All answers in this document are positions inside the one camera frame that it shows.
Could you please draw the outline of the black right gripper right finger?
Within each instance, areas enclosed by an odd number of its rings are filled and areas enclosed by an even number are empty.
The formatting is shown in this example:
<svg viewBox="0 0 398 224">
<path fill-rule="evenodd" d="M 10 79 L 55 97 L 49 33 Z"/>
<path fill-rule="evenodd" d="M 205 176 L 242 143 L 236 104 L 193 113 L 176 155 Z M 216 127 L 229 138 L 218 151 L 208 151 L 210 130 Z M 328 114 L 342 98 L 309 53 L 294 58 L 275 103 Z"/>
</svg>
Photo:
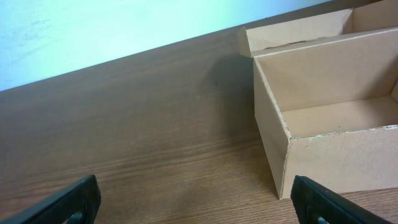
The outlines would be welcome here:
<svg viewBox="0 0 398 224">
<path fill-rule="evenodd" d="M 300 223 L 391 224 L 306 176 L 295 176 L 290 198 Z"/>
</svg>

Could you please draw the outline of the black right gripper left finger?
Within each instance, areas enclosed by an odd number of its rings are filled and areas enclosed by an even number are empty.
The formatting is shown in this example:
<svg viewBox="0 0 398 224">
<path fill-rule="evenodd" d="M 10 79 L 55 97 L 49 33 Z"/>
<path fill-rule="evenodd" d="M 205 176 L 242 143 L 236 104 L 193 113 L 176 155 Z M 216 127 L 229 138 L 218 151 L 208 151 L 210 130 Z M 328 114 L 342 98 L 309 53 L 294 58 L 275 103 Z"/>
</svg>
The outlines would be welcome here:
<svg viewBox="0 0 398 224">
<path fill-rule="evenodd" d="M 86 176 L 1 224 L 59 224 L 95 222 L 101 204 L 96 176 Z"/>
</svg>

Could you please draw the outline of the brown cardboard box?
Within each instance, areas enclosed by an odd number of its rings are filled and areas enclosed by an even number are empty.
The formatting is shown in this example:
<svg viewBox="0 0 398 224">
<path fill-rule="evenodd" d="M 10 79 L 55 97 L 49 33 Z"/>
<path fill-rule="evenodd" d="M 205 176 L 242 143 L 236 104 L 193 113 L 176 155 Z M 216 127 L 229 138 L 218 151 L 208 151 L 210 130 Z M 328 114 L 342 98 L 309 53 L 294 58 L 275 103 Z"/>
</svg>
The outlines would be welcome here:
<svg viewBox="0 0 398 224">
<path fill-rule="evenodd" d="M 241 29 L 279 198 L 296 175 L 335 192 L 397 187 L 397 1 Z"/>
</svg>

